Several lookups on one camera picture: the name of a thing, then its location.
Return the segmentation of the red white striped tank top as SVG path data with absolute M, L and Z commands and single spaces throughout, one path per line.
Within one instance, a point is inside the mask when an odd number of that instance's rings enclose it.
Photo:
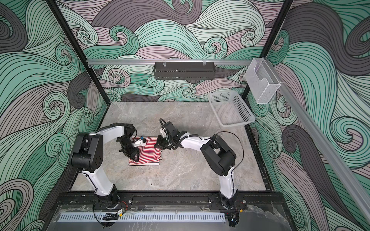
M 162 159 L 162 150 L 155 147 L 157 143 L 156 137 L 145 137 L 146 138 L 146 146 L 139 147 L 139 161 L 134 162 L 133 160 L 129 159 L 130 164 L 144 164 L 144 163 L 160 163 Z

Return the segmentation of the white plastic laundry basket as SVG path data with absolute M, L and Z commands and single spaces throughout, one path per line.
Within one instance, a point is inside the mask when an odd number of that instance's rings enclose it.
M 236 91 L 217 90 L 209 93 L 207 98 L 222 128 L 245 126 L 255 122 L 255 116 Z

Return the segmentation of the black white striped tank top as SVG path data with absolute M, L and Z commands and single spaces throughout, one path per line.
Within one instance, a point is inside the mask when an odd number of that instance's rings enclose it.
M 158 165 L 160 165 L 159 163 L 144 163 L 144 164 L 134 164 L 134 163 L 132 163 L 132 164 L 128 164 L 128 166 L 137 166 L 137 167 L 141 167 L 141 166 L 158 166 Z

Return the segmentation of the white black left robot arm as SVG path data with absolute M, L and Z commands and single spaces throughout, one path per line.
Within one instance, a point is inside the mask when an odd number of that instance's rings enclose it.
M 116 186 L 108 179 L 102 166 L 104 144 L 115 140 L 120 143 L 120 151 L 134 162 L 139 161 L 140 151 L 132 142 L 137 130 L 133 124 L 113 123 L 100 128 L 95 133 L 79 133 L 69 156 L 69 164 L 89 180 L 98 200 L 108 208 L 119 203 Z

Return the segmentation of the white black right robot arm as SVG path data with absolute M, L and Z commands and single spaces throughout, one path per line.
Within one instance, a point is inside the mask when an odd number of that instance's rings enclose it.
M 186 131 L 180 132 L 172 122 L 160 119 L 160 135 L 157 137 L 156 148 L 176 150 L 192 149 L 201 152 L 211 170 L 218 175 L 220 181 L 220 200 L 225 209 L 232 209 L 237 189 L 234 185 L 234 169 L 236 153 L 216 133 L 210 137 L 202 137 Z

